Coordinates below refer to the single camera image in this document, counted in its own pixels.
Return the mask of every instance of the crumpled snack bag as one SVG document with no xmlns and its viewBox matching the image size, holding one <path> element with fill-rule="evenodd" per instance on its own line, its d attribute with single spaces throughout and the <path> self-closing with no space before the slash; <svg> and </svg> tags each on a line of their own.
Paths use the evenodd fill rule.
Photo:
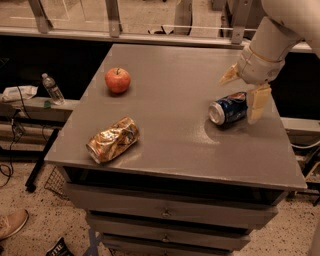
<svg viewBox="0 0 320 256">
<path fill-rule="evenodd" d="M 58 242 L 47 251 L 46 256 L 74 256 L 68 249 L 64 238 L 60 237 Z"/>
</svg>

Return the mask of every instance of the soda can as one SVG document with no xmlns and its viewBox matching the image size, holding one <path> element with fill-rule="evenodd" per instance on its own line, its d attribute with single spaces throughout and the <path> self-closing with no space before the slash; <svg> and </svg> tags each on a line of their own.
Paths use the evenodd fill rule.
<svg viewBox="0 0 320 256">
<path fill-rule="evenodd" d="M 240 120 L 247 113 L 246 96 L 246 92 L 237 92 L 212 102 L 209 106 L 210 120 L 217 125 Z"/>
<path fill-rule="evenodd" d="M 130 117 L 124 117 L 109 128 L 94 135 L 86 144 L 93 160 L 108 162 L 126 151 L 140 138 L 139 129 Z"/>
</svg>

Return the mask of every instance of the gray table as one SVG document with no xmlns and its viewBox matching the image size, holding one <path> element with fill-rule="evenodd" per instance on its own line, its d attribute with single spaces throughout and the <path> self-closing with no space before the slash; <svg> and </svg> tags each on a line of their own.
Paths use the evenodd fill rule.
<svg viewBox="0 0 320 256">
<path fill-rule="evenodd" d="M 71 200 L 88 210 L 89 224 L 105 234 L 107 246 L 227 255 L 276 215 L 288 191 L 306 188 L 273 100 L 255 125 L 243 119 L 222 129 L 208 119 L 211 101 L 248 89 L 240 80 L 218 85 L 239 54 L 113 45 L 45 159 L 60 167 Z M 120 96 L 105 86 L 112 67 L 132 77 Z M 140 141 L 113 161 L 96 164 L 85 144 L 124 116 L 139 126 Z M 135 231 L 126 231 L 127 225 Z M 143 234 L 141 226 L 148 227 Z M 207 243 L 200 242 L 204 234 Z"/>
</svg>

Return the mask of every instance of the blue soda can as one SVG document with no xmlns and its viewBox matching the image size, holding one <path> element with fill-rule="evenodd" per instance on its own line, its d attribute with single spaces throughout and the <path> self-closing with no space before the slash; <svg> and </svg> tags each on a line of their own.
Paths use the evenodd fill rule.
<svg viewBox="0 0 320 256">
<path fill-rule="evenodd" d="M 210 120 L 223 125 L 243 118 L 248 108 L 246 96 L 246 92 L 237 92 L 212 102 L 209 106 Z"/>
</svg>

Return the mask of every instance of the glass partition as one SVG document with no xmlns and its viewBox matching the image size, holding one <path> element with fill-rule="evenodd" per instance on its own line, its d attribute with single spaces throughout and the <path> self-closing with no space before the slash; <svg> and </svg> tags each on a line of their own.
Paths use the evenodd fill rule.
<svg viewBox="0 0 320 256">
<path fill-rule="evenodd" d="M 105 0 L 41 0 L 41 4 L 53 29 L 109 30 Z"/>
<path fill-rule="evenodd" d="M 252 38 L 263 15 L 261 0 L 0 0 L 0 26 L 34 28 L 42 22 L 38 29 L 44 36 L 62 31 L 84 39 L 93 32 L 103 39 L 129 35 L 130 40 L 136 36 L 152 41 L 170 36 L 159 42 L 173 39 L 179 44 L 228 38 L 239 45 L 243 38 Z M 44 19 L 51 29 L 48 25 L 41 30 Z"/>
<path fill-rule="evenodd" d="M 118 0 L 123 33 L 219 37 L 221 11 L 211 1 Z"/>
<path fill-rule="evenodd" d="M 37 27 L 28 0 L 1 0 L 0 26 L 23 28 Z"/>
</svg>

